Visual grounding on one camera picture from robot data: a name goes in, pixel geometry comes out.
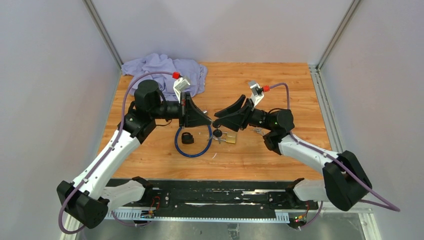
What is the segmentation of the blue cable lock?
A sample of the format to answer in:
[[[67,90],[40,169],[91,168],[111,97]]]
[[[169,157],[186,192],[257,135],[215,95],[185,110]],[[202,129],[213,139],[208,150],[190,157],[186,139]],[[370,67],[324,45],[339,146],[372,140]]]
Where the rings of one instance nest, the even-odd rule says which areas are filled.
[[[184,133],[190,133],[191,138],[189,143],[183,142]],[[176,151],[187,158],[197,158],[205,154],[212,145],[212,124],[205,126],[204,131],[200,131],[200,140],[196,140],[193,133],[186,130],[184,126],[179,126],[174,135],[174,147]]]

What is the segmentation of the small black padlock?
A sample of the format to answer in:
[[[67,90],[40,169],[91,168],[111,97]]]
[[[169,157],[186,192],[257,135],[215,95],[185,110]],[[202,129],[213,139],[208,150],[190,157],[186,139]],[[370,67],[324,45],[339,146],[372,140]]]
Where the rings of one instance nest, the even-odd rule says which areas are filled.
[[[190,132],[183,132],[181,134],[181,143],[184,145],[190,145],[195,142],[194,136]]]

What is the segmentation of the black head key pair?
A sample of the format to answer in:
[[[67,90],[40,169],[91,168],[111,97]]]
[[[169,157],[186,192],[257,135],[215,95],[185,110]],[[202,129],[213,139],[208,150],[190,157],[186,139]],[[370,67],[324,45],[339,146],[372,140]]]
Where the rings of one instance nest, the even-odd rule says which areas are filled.
[[[219,144],[221,144],[222,142],[222,130],[220,129],[221,127],[221,123],[218,119],[214,120],[212,123],[212,126],[214,128],[212,135],[214,136],[214,138],[218,141]]]

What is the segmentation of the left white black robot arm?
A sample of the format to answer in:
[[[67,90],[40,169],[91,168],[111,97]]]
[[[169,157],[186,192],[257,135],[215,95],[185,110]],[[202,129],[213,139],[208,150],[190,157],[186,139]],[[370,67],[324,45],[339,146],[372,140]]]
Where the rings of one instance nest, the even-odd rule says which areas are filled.
[[[170,101],[165,99],[156,81],[148,79],[139,83],[133,101],[122,105],[120,123],[108,145],[73,181],[62,181],[57,186],[61,202],[58,224],[65,234],[72,231],[64,227],[64,214],[79,221],[82,227],[93,229],[109,212],[125,204],[137,202],[146,207],[152,203],[152,185],[141,177],[116,187],[109,187],[108,182],[123,161],[157,127],[158,119],[178,120],[179,126],[184,128],[212,124],[186,92],[190,84],[186,76],[178,77],[173,83],[177,99]]]

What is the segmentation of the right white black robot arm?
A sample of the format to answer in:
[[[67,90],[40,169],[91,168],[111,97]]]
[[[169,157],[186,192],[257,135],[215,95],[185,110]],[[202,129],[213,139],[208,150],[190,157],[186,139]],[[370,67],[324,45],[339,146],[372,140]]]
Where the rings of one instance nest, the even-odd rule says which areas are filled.
[[[269,151],[296,159],[322,175],[322,180],[299,178],[292,182],[285,195],[291,208],[297,209],[306,201],[323,201],[349,211],[373,188],[353,152],[326,150],[294,135],[294,116],[290,109],[260,110],[251,99],[241,95],[214,116],[216,128],[226,127],[237,132],[252,126],[268,130],[262,138]]]

